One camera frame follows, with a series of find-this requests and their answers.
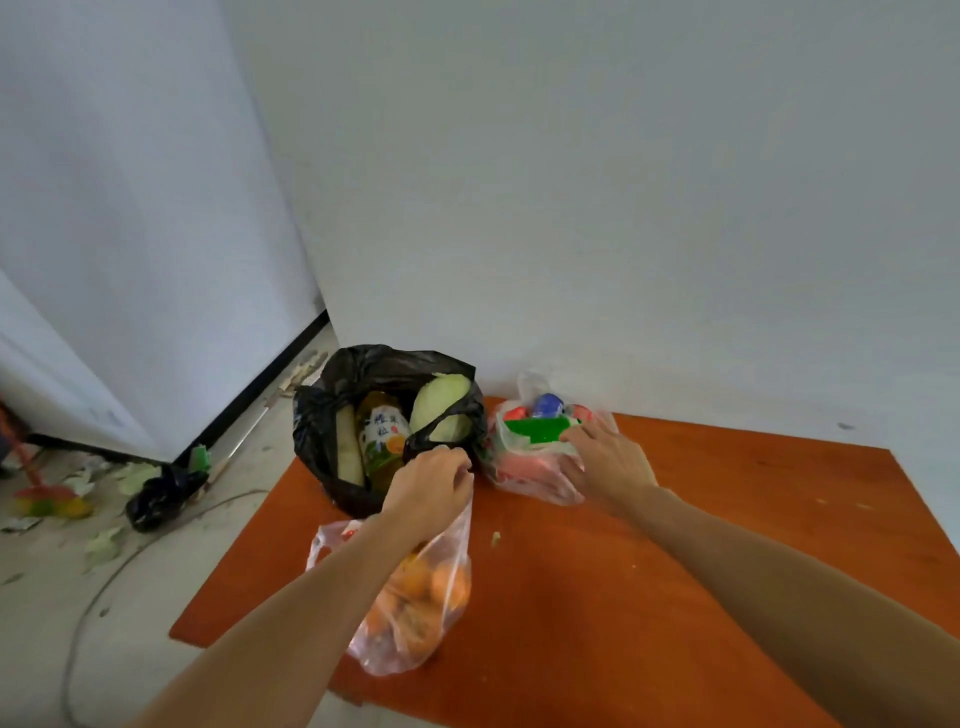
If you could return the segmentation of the person's right hand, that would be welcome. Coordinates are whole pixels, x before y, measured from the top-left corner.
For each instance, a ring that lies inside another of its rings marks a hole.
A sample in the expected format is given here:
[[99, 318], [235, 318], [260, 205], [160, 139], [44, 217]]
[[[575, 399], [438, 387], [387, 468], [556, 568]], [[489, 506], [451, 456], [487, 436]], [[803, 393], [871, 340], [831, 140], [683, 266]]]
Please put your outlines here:
[[570, 456], [586, 473], [587, 492], [580, 494], [612, 516], [631, 520], [644, 499], [660, 487], [642, 447], [602, 423], [572, 427], [560, 442], [573, 449], [575, 455]]

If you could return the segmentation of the person's left hand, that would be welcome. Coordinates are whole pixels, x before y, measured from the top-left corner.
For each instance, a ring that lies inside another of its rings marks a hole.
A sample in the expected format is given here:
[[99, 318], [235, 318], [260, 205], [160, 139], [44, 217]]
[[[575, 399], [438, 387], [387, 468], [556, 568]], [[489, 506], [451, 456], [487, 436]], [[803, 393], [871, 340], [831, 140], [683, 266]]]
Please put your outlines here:
[[396, 472], [380, 512], [383, 523], [409, 548], [447, 530], [473, 503], [474, 495], [470, 501], [439, 501], [427, 491], [425, 454], [416, 455]]

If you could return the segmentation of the clear plastic bag of cans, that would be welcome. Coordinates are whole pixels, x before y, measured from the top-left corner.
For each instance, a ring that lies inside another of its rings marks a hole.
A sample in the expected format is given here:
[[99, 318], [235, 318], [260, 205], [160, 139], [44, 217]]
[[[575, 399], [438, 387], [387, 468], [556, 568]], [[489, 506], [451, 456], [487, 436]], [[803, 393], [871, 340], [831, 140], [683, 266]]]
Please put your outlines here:
[[557, 369], [523, 370], [516, 381], [517, 397], [488, 407], [486, 433], [479, 457], [487, 478], [499, 489], [531, 497], [549, 504], [582, 504], [583, 495], [562, 474], [561, 455], [575, 455], [573, 448], [559, 442], [534, 448], [518, 447], [519, 438], [507, 431], [502, 414], [513, 407], [529, 408], [535, 398], [547, 392], [558, 395], [569, 405], [582, 405], [594, 413], [594, 422], [612, 431], [618, 426], [608, 404], [608, 392], [599, 384], [582, 381], [573, 373]]

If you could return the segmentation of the clear plastic bag of oranges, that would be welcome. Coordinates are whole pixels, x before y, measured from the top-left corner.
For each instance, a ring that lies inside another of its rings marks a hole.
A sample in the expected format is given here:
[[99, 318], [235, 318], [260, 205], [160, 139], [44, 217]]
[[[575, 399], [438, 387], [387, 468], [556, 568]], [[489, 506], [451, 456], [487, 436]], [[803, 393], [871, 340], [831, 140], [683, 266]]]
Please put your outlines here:
[[303, 579], [302, 632], [325, 665], [347, 655], [368, 674], [398, 674], [438, 649], [471, 598], [473, 481], [457, 462], [402, 467], [386, 493], [324, 484], [351, 516], [318, 529]]

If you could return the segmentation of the person's left forearm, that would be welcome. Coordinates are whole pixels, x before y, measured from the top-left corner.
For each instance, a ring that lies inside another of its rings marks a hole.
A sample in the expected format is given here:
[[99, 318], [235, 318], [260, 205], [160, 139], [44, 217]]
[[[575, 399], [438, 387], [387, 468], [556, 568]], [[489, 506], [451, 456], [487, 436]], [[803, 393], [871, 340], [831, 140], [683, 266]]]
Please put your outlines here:
[[390, 575], [449, 518], [384, 511], [192, 661], [126, 728], [306, 728]]

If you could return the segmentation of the person's right forearm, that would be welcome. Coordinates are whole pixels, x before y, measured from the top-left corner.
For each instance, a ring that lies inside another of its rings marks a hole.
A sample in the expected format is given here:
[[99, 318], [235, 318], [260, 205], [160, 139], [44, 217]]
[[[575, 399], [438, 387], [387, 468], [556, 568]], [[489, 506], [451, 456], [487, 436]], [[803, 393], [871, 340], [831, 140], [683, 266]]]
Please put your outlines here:
[[960, 728], [960, 639], [807, 554], [663, 488], [617, 491], [629, 520], [846, 728]]

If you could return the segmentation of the green flat package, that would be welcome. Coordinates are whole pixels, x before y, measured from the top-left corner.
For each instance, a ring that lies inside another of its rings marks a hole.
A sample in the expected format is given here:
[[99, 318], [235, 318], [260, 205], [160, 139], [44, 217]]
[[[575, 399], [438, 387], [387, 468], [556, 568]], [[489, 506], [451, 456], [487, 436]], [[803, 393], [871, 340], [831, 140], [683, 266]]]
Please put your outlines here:
[[567, 415], [554, 418], [528, 417], [503, 420], [506, 430], [518, 438], [517, 446], [524, 450], [560, 443], [566, 431], [581, 424], [580, 419]]

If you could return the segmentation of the pale green cabbage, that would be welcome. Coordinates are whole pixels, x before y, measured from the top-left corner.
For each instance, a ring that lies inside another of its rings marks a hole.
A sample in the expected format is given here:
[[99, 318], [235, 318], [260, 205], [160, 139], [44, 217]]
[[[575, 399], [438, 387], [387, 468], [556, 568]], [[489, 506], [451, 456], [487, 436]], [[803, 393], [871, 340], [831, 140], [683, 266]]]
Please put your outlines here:
[[429, 433], [431, 442], [448, 444], [465, 440], [472, 428], [469, 417], [462, 414], [442, 415], [470, 393], [472, 384], [468, 377], [460, 373], [436, 373], [415, 396], [409, 418], [411, 432], [429, 429], [439, 419], [439, 424]]

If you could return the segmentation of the orange juice bottle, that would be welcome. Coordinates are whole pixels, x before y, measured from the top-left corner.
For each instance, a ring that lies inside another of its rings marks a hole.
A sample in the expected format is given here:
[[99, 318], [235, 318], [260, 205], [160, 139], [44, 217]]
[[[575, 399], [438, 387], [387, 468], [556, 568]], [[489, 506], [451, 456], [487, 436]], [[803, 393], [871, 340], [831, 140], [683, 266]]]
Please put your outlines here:
[[384, 497], [404, 465], [403, 453], [411, 429], [400, 402], [382, 391], [371, 391], [356, 413], [361, 461], [371, 491]]

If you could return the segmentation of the pile of oranges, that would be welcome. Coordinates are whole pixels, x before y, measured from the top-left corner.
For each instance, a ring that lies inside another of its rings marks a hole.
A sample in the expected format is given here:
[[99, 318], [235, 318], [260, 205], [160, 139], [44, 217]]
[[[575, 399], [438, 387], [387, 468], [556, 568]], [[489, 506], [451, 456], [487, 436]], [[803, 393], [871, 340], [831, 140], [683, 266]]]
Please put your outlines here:
[[381, 588], [349, 646], [373, 675], [408, 672], [428, 661], [472, 595], [469, 557], [438, 562], [411, 555]]

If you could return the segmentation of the black plastic shopping bag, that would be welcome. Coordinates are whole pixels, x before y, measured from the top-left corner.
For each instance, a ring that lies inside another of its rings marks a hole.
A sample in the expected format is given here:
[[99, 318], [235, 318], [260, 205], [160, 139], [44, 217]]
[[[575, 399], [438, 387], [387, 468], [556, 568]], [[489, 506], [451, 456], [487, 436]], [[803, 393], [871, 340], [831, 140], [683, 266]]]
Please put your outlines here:
[[372, 516], [381, 510], [386, 495], [372, 491], [367, 479], [361, 490], [337, 478], [337, 411], [350, 404], [356, 416], [366, 394], [382, 391], [399, 401], [409, 423], [416, 395], [436, 374], [460, 374], [472, 381], [467, 396], [441, 415], [467, 416], [470, 432], [460, 442], [431, 442], [429, 433], [440, 423], [435, 419], [429, 428], [411, 433], [407, 438], [404, 465], [417, 455], [439, 446], [462, 448], [468, 455], [473, 455], [486, 428], [486, 408], [475, 381], [474, 366], [452, 356], [435, 350], [401, 350], [386, 345], [348, 346], [331, 356], [315, 384], [296, 388], [293, 401], [294, 452], [343, 513], [358, 519]]

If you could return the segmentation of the small black garbage bag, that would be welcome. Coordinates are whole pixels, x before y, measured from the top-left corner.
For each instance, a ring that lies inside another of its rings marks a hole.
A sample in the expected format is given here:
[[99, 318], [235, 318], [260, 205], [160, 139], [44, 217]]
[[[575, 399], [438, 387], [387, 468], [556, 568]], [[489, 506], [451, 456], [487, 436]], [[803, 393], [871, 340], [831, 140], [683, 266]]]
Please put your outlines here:
[[178, 518], [210, 479], [206, 469], [163, 465], [125, 505], [126, 520], [137, 533], [152, 533]]

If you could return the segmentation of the vegetable leaf scrap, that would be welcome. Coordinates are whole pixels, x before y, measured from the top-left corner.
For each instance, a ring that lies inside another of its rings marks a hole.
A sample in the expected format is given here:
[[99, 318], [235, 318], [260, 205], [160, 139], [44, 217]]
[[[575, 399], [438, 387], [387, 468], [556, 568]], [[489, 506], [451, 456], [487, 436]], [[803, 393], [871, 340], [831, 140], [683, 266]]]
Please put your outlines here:
[[116, 483], [118, 493], [130, 498], [141, 492], [148, 480], [162, 475], [162, 467], [151, 463], [127, 463], [115, 468], [110, 477]]
[[86, 569], [95, 569], [116, 559], [123, 550], [126, 531], [124, 526], [115, 526], [89, 539], [83, 551]]

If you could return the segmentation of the white cabinet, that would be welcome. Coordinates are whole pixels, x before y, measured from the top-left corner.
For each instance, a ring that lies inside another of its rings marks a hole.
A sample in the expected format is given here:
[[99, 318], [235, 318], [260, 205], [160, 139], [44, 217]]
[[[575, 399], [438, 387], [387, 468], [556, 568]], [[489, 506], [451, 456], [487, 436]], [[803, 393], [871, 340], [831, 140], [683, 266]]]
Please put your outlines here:
[[0, 269], [0, 399], [72, 448], [162, 460], [153, 438]]

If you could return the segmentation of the colourful broom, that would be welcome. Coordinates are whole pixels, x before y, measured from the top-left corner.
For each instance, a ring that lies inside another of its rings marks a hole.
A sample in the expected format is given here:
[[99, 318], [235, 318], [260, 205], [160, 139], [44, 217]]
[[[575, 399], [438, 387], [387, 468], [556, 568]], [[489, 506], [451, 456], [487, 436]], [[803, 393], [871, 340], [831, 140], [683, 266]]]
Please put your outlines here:
[[14, 420], [0, 399], [0, 434], [21, 466], [28, 486], [13, 496], [13, 508], [20, 517], [82, 520], [93, 514], [93, 506], [73, 489], [46, 483], [33, 456], [23, 442]]

